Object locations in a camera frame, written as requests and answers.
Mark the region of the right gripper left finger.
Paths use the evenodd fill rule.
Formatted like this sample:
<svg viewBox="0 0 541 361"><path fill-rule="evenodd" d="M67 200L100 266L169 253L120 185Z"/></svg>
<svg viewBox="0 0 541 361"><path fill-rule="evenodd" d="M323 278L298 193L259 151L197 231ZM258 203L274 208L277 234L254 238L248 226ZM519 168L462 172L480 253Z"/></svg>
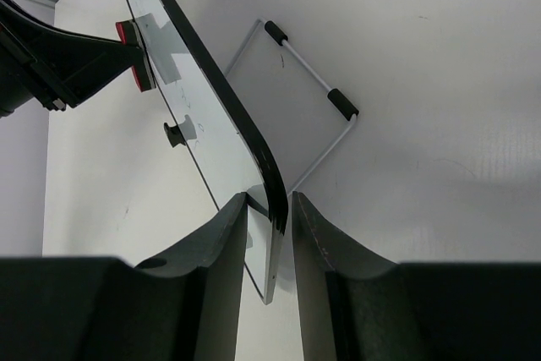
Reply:
<svg viewBox="0 0 541 361"><path fill-rule="evenodd" d="M232 360L248 199L137 266L113 257L4 258L4 360Z"/></svg>

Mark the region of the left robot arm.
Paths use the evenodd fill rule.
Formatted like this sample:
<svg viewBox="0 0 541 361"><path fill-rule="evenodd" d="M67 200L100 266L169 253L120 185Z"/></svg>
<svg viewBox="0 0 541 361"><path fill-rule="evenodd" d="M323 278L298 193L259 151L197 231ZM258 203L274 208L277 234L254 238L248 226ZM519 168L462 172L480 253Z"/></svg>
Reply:
<svg viewBox="0 0 541 361"><path fill-rule="evenodd" d="M139 29L117 22L117 40L58 29L1 0L1 116L36 99L49 111L75 108L131 69L140 90L153 79Z"/></svg>

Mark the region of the small black-framed whiteboard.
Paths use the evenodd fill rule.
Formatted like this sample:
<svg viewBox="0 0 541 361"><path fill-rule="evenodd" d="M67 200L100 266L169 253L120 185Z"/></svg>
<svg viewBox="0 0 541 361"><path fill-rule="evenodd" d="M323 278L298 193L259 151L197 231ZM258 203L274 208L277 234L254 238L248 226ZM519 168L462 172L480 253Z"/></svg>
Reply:
<svg viewBox="0 0 541 361"><path fill-rule="evenodd" d="M126 0L157 87L216 208L249 201L244 264L264 304L274 297L287 192L265 138L176 0Z"/></svg>

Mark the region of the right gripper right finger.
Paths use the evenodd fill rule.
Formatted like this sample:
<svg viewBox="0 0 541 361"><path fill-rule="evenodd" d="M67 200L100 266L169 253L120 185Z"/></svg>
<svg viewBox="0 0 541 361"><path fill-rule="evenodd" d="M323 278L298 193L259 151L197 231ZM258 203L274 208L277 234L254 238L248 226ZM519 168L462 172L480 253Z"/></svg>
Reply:
<svg viewBox="0 0 541 361"><path fill-rule="evenodd" d="M402 262L366 248L301 193L292 246L307 360L537 360L537 262Z"/></svg>

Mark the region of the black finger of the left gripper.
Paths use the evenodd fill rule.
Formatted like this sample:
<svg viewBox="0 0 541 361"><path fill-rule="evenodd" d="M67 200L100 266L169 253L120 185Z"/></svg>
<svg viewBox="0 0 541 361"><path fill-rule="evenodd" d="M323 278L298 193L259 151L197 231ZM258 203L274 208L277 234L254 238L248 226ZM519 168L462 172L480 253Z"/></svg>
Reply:
<svg viewBox="0 0 541 361"><path fill-rule="evenodd" d="M46 24L13 0L1 0L1 108L36 99L47 110L75 108L134 63L117 41Z"/></svg>

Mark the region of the red whiteboard eraser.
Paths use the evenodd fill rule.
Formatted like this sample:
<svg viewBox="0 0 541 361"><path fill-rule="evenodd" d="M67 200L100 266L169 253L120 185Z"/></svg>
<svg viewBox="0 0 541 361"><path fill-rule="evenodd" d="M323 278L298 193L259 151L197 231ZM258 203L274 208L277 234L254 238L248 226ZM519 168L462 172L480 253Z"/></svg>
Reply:
<svg viewBox="0 0 541 361"><path fill-rule="evenodd" d="M155 89L156 80L150 67L150 60L145 50L145 44L139 27L133 19L130 19L117 22L115 28L120 41L125 46L131 46L136 51L131 69L139 90L146 92Z"/></svg>

